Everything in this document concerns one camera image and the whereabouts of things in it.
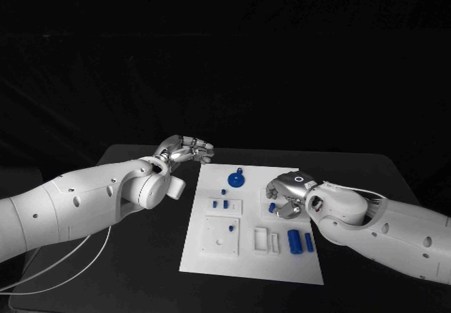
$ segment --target black backdrop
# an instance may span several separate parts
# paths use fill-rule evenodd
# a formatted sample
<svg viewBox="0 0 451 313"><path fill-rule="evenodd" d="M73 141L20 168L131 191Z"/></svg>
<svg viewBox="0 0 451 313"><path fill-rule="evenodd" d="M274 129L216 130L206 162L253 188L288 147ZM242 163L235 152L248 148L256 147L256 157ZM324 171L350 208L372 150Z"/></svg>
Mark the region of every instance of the black backdrop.
<svg viewBox="0 0 451 313"><path fill-rule="evenodd" d="M447 212L448 12L416 0L3 2L1 165L47 180L173 134L382 153Z"/></svg>

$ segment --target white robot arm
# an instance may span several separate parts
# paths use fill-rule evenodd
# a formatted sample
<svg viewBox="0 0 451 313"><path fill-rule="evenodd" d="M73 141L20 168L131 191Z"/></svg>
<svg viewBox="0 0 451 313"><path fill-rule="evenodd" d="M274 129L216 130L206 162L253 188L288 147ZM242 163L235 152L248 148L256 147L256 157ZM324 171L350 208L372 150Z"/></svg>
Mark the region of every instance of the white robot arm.
<svg viewBox="0 0 451 313"><path fill-rule="evenodd" d="M354 190L375 194L376 199ZM271 181L266 197L275 199L278 193L288 200L274 210L281 218L295 218L305 210L331 243L415 278L451 283L449 217L367 190L328 182L318 185L301 171Z"/></svg>
<svg viewBox="0 0 451 313"><path fill-rule="evenodd" d="M72 171L0 200L0 262L96 233L128 214L154 208L164 195L177 200L184 181L171 172L186 160L209 163L213 154L209 143L174 135L153 156Z"/></svg>

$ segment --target robotic hand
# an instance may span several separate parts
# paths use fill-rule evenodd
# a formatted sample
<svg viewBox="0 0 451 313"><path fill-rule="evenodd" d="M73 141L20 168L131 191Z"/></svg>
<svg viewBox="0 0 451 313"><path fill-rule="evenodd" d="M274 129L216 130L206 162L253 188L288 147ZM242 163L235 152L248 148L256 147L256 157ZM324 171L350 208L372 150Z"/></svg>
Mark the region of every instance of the robotic hand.
<svg viewBox="0 0 451 313"><path fill-rule="evenodd" d="M184 181L171 176L180 162L210 162L213 146L171 136L154 155L58 176L42 186L0 200L0 262L53 243L86 237L164 196L176 200Z"/></svg>
<svg viewBox="0 0 451 313"><path fill-rule="evenodd" d="M318 185L301 171L269 182L266 198L277 199L278 194L288 200L274 210L278 217L291 219L307 212L331 243L415 278L451 284L449 217L367 190L328 182Z"/></svg>

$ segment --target small blue part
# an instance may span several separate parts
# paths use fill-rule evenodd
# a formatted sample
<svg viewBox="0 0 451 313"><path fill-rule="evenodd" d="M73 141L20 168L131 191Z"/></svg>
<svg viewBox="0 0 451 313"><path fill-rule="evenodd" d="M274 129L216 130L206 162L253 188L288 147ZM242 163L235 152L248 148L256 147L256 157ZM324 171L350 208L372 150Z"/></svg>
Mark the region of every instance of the small blue part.
<svg viewBox="0 0 451 313"><path fill-rule="evenodd" d="M288 242L291 254L302 253L301 238L298 236L298 230L288 230Z"/></svg>
<svg viewBox="0 0 451 313"><path fill-rule="evenodd" d="M269 204L269 212L271 212L271 213L274 212L274 209L275 209L275 203L271 203L271 204Z"/></svg>
<svg viewBox="0 0 451 313"><path fill-rule="evenodd" d="M305 242L307 242L307 250L308 250L308 252L313 252L313 244L311 244L310 233L305 233Z"/></svg>
<svg viewBox="0 0 451 313"><path fill-rule="evenodd" d="M233 188L239 188L245 183L245 176L242 175L242 168L239 168L236 170L236 173L232 173L228 176L228 184L233 187Z"/></svg>

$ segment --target dark gray table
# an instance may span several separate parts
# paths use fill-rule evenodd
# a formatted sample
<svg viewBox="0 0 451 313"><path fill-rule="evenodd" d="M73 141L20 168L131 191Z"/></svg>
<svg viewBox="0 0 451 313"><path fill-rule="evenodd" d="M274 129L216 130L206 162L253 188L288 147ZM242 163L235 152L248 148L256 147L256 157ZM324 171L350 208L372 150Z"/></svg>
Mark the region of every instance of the dark gray table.
<svg viewBox="0 0 451 313"><path fill-rule="evenodd" d="M153 154L155 146L114 145L98 164ZM419 204L383 155L216 149L213 163L300 168L318 180L379 192ZM324 286L179 272L200 164L184 162L174 175L187 183L179 201L164 198L150 211L112 226L102 255L58 289L14 296L13 308L50 312L448 312L451 287L389 270L347 247L336 246L313 225ZM107 230L75 255L16 292L49 288L89 263ZM26 276L66 255L81 240L40 249Z"/></svg>

